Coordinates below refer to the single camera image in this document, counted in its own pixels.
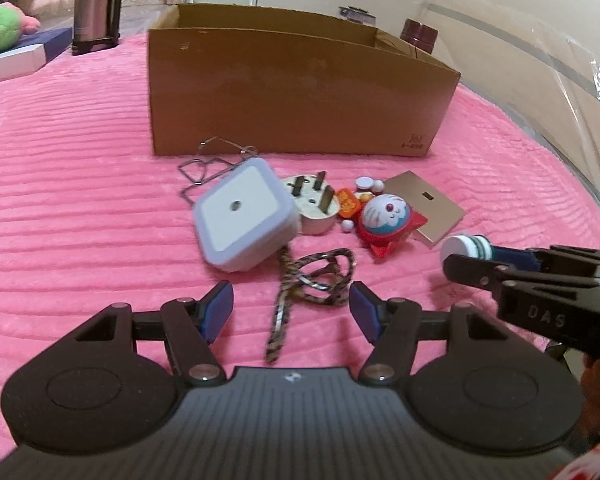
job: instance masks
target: thermos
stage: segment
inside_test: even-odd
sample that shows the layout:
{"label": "thermos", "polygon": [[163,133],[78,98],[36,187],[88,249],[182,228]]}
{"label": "thermos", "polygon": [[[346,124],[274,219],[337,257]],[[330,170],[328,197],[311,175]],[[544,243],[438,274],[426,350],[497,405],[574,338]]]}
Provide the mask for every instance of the thermos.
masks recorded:
{"label": "thermos", "polygon": [[112,48],[120,38],[122,0],[75,0],[72,54]]}
{"label": "thermos", "polygon": [[435,28],[427,27],[423,23],[413,20],[406,20],[400,39],[417,46],[420,50],[424,50],[427,54],[433,52],[433,47],[436,44],[438,32]]}

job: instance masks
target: pink bed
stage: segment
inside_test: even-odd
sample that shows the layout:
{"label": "pink bed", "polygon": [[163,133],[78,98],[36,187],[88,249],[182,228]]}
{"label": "pink bed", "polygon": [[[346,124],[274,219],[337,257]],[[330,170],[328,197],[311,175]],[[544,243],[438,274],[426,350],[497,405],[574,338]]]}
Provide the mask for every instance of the pink bed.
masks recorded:
{"label": "pink bed", "polygon": [[[198,253],[190,211],[178,197],[178,160],[152,157],[145,56],[138,36],[97,54],[64,54],[36,74],[0,83],[0,389],[16,368],[109,303],[155,309],[179,296],[200,297],[227,278]],[[335,187],[352,186],[362,174],[413,170],[464,207],[458,230],[519,248],[600,248],[600,209],[580,183],[463,87],[426,158],[265,158],[280,176],[326,169]],[[380,296],[407,296],[432,310],[472,298],[493,309],[484,293],[446,282],[438,250],[417,242],[382,264],[338,229],[299,237],[292,251],[341,246],[356,253],[355,279]],[[263,365],[278,269],[268,261],[229,278],[234,314],[214,351],[229,371]],[[278,365],[357,368],[369,349],[348,308],[297,304]],[[166,363],[159,344],[140,351]],[[416,365],[440,352],[439,344],[422,345]],[[0,415],[0,458],[12,447]]]}

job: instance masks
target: red toy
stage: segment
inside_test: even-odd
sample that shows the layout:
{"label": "red toy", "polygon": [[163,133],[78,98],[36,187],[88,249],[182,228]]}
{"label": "red toy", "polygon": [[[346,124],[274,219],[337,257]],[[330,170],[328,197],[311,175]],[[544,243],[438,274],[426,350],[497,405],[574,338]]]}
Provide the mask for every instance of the red toy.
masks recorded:
{"label": "red toy", "polygon": [[427,218],[396,195],[382,194],[367,202],[356,219],[358,236],[377,258],[427,223]]}

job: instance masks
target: plug prong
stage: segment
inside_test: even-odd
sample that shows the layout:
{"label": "plug prong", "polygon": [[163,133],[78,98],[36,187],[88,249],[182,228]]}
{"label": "plug prong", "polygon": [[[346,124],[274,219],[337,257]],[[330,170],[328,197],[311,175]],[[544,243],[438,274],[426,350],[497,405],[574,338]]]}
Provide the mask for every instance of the plug prong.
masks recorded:
{"label": "plug prong", "polygon": [[333,195],[335,195],[335,193],[336,192],[331,186],[324,188],[324,193],[320,197],[320,203],[318,204],[318,209],[324,214],[327,214],[327,209],[329,209],[329,205],[331,204],[331,200],[333,200]]}
{"label": "plug prong", "polygon": [[294,188],[291,190],[291,194],[293,196],[300,196],[300,192],[302,191],[302,184],[304,184],[304,176],[296,176],[296,181],[294,182]]}
{"label": "plug prong", "polygon": [[320,188],[322,187],[322,183],[324,182],[324,177],[326,175],[327,175],[326,171],[321,171],[320,173],[318,173],[315,176],[314,190],[320,191]]}

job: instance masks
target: green plush toy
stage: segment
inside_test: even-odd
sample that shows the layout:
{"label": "green plush toy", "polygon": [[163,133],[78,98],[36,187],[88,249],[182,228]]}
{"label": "green plush toy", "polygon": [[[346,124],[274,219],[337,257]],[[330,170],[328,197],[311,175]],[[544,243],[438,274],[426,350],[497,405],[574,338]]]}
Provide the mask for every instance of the green plush toy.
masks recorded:
{"label": "green plush toy", "polygon": [[15,45],[22,34],[33,34],[39,28],[36,18],[26,16],[12,4],[0,4],[0,52]]}

